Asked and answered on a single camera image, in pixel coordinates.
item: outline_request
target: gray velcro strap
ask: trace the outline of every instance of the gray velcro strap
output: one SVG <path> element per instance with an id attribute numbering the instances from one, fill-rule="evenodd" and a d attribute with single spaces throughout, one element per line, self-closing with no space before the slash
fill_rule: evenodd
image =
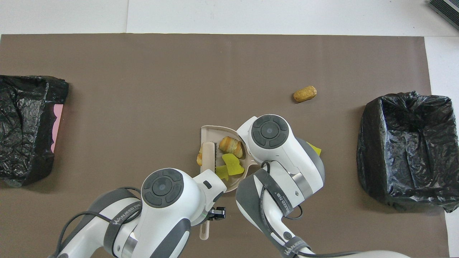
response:
<path id="1" fill-rule="evenodd" d="M 107 253 L 111 253 L 114 257 L 117 257 L 113 251 L 113 246 L 115 245 L 115 239 L 118 232 L 123 223 L 135 212 L 140 210 L 140 208 L 142 208 L 142 202 L 133 202 L 121 210 L 121 212 L 110 221 L 104 236 L 104 249 Z"/>
<path id="2" fill-rule="evenodd" d="M 309 248 L 309 245 L 300 237 L 294 236 L 287 243 L 285 243 L 282 256 L 286 258 L 295 257 L 295 255 L 297 255 L 298 252 L 305 247 Z"/>
<path id="3" fill-rule="evenodd" d="M 266 190 L 268 190 L 269 194 L 277 203 L 277 206 L 279 206 L 279 209 L 282 211 L 284 216 L 289 215 L 293 211 L 293 207 L 291 206 L 291 203 L 285 195 L 284 191 L 280 188 L 276 181 L 264 169 L 260 169 L 254 174 L 264 185 Z"/>

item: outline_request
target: robotic arm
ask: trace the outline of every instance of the robotic arm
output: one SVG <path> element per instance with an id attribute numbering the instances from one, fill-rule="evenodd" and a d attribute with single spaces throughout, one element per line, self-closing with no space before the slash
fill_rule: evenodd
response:
<path id="1" fill-rule="evenodd" d="M 389 251 L 316 255 L 282 218 L 324 185 L 322 161 L 309 144 L 295 138 L 280 116 L 252 117 L 237 133 L 254 159 L 266 167 L 240 182 L 236 203 L 244 217 L 279 250 L 283 258 L 406 258 Z"/>
<path id="2" fill-rule="evenodd" d="M 141 200 L 121 188 L 98 197 L 49 257 L 89 258 L 104 247 L 114 257 L 176 258 L 191 226 L 225 217 L 224 208 L 212 207 L 225 191 L 211 170 L 194 178 L 174 168 L 157 170 L 143 182 Z"/>

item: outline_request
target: brown food item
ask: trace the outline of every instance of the brown food item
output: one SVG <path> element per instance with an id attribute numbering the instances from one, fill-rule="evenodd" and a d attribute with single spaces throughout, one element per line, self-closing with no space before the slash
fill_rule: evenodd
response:
<path id="1" fill-rule="evenodd" d="M 196 163 L 202 166 L 202 145 L 201 145 L 201 148 L 199 149 L 199 154 L 198 154 L 198 157 L 196 158 Z"/>
<path id="2" fill-rule="evenodd" d="M 297 102 L 303 102 L 314 98 L 317 95 L 317 90 L 314 86 L 308 86 L 306 88 L 302 88 L 301 90 L 297 90 L 293 93 L 293 98 Z"/>
<path id="3" fill-rule="evenodd" d="M 238 158 L 242 158 L 242 143 L 234 138 L 226 136 L 222 139 L 218 148 L 226 153 L 232 153 Z"/>

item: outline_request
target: brown mat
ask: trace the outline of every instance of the brown mat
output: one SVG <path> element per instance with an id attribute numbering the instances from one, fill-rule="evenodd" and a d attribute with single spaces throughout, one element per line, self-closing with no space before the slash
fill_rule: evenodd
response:
<path id="1" fill-rule="evenodd" d="M 101 193 L 140 187 L 154 170 L 194 176 L 200 127 L 237 129 L 253 115 L 279 114 L 297 137 L 323 149 L 326 182 L 286 221 L 317 253 L 386 249 L 447 257 L 441 209 L 396 212 L 360 187 L 356 145 L 364 105 L 387 93 L 430 94 L 424 40 L 203 34 L 2 35 L 0 73 L 51 75 L 71 84 L 51 175 L 29 187 L 0 187 L 2 257 L 46 257 L 62 226 Z M 314 85 L 297 104 L 292 93 Z M 280 257 L 236 207 L 198 227 L 182 257 Z M 93 257 L 110 257 L 98 250 Z"/>

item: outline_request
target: white tile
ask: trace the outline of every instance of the white tile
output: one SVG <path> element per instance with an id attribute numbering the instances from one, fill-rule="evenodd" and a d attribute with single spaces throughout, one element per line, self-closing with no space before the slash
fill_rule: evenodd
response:
<path id="1" fill-rule="evenodd" d="M 426 37 L 432 94 L 449 96 L 459 124 L 459 37 Z M 459 209 L 446 213 L 449 256 L 459 257 Z"/>
<path id="2" fill-rule="evenodd" d="M 2 0 L 0 34 L 126 32 L 128 0 Z"/>
<path id="3" fill-rule="evenodd" d="M 127 32 L 459 36 L 425 0 L 130 0 Z"/>

